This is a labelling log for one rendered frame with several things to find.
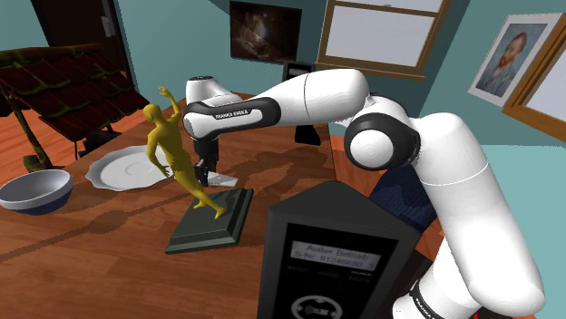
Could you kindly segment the brown framed window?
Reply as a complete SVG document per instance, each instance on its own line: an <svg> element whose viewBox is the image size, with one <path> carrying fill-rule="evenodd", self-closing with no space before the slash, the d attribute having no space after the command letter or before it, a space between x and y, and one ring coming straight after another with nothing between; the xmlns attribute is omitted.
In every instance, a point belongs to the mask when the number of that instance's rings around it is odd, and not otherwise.
<svg viewBox="0 0 566 319"><path fill-rule="evenodd" d="M453 0L327 0L318 68L425 80Z"/></svg>
<svg viewBox="0 0 566 319"><path fill-rule="evenodd" d="M553 27L503 113L566 142L566 13Z"/></svg>

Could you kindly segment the dark wall picture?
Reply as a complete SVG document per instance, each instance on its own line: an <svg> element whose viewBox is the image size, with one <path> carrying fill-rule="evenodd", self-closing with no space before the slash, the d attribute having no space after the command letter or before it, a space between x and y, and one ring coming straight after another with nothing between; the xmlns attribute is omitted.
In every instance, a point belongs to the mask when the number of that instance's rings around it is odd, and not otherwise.
<svg viewBox="0 0 566 319"><path fill-rule="evenodd" d="M267 63L295 61L302 10L230 0L230 57Z"/></svg>

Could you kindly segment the black upright device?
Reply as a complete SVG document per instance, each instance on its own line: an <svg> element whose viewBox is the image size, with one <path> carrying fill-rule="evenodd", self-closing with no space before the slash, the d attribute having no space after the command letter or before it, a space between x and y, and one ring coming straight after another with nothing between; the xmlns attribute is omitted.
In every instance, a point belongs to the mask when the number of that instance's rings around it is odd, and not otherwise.
<svg viewBox="0 0 566 319"><path fill-rule="evenodd" d="M312 73L313 71L315 71L315 65L312 63L285 62L282 81L287 81L305 73ZM299 125L295 131L295 142L319 146L321 139L313 125Z"/></svg>

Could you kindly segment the portrait wall picture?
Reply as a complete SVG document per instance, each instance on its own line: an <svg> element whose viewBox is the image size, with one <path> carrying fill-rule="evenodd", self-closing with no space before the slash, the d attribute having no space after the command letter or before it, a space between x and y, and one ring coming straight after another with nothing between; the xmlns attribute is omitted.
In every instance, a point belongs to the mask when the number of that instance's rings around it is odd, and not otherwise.
<svg viewBox="0 0 566 319"><path fill-rule="evenodd" d="M562 16L508 15L468 92L503 107Z"/></svg>

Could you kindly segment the dark red tiled roof model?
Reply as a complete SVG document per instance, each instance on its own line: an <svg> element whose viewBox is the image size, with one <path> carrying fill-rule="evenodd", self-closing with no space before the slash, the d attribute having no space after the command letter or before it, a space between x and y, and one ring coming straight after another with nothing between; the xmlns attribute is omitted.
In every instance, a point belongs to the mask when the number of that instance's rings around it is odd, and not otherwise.
<svg viewBox="0 0 566 319"><path fill-rule="evenodd" d="M14 114L35 154L24 156L28 171L52 162L31 131L23 110L33 110L49 127L76 143L149 103L99 44L30 47L0 52L0 117Z"/></svg>

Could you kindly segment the grey and blue bowl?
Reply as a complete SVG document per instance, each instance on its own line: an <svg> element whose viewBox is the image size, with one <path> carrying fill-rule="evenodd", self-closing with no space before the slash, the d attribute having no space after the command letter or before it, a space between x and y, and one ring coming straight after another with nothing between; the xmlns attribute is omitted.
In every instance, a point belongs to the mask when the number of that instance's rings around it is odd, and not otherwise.
<svg viewBox="0 0 566 319"><path fill-rule="evenodd" d="M61 169L25 174L0 188L0 206L28 215L44 215L66 204L73 190L72 176Z"/></svg>

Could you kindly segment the flat white object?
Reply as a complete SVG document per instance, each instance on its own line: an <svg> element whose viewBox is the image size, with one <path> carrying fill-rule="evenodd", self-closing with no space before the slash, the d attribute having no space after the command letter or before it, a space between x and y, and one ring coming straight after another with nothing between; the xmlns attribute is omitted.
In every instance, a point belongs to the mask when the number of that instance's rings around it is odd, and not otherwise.
<svg viewBox="0 0 566 319"><path fill-rule="evenodd" d="M233 188L237 185L237 183L238 179L235 177L212 171L208 173L208 184L211 186Z"/></svg>

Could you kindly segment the dark door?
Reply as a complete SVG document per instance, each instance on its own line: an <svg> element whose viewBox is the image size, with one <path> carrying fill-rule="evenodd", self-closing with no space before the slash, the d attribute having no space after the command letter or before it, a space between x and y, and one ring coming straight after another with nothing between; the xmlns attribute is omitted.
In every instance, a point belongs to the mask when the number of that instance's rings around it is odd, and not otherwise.
<svg viewBox="0 0 566 319"><path fill-rule="evenodd" d="M100 44L135 82L117 0L30 0L50 46Z"/></svg>

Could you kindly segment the white plate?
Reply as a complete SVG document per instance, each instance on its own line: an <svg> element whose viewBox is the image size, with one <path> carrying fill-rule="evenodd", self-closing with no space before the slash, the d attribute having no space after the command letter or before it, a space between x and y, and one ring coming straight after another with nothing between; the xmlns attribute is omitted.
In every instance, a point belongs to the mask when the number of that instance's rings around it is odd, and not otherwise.
<svg viewBox="0 0 566 319"><path fill-rule="evenodd" d="M146 154L146 146L130 146L107 153L96 160L85 177L97 189L125 191L145 189L173 176L165 154L160 146L155 156L161 165L166 166L168 176L152 164Z"/></svg>

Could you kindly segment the yellow human figure on dark base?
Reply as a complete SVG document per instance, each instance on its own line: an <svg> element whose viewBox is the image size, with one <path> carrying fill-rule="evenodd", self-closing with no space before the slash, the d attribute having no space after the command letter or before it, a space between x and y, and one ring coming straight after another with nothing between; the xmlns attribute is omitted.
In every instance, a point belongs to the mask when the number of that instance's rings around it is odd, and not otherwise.
<svg viewBox="0 0 566 319"><path fill-rule="evenodd" d="M147 121L155 125L148 134L146 155L165 177L173 176L195 198L171 235L165 253L233 247L239 243L253 191L235 188L210 195L204 191L182 145L180 108L166 88L160 88L160 95L170 99L173 114L164 118L159 105L153 103L143 108Z"/></svg>

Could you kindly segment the black box with display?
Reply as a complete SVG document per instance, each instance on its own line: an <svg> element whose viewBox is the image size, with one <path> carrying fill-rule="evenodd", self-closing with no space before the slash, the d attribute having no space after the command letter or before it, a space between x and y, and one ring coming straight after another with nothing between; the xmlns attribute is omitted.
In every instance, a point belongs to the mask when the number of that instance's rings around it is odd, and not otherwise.
<svg viewBox="0 0 566 319"><path fill-rule="evenodd" d="M325 181L268 210L257 319L393 319L387 301L420 232Z"/></svg>

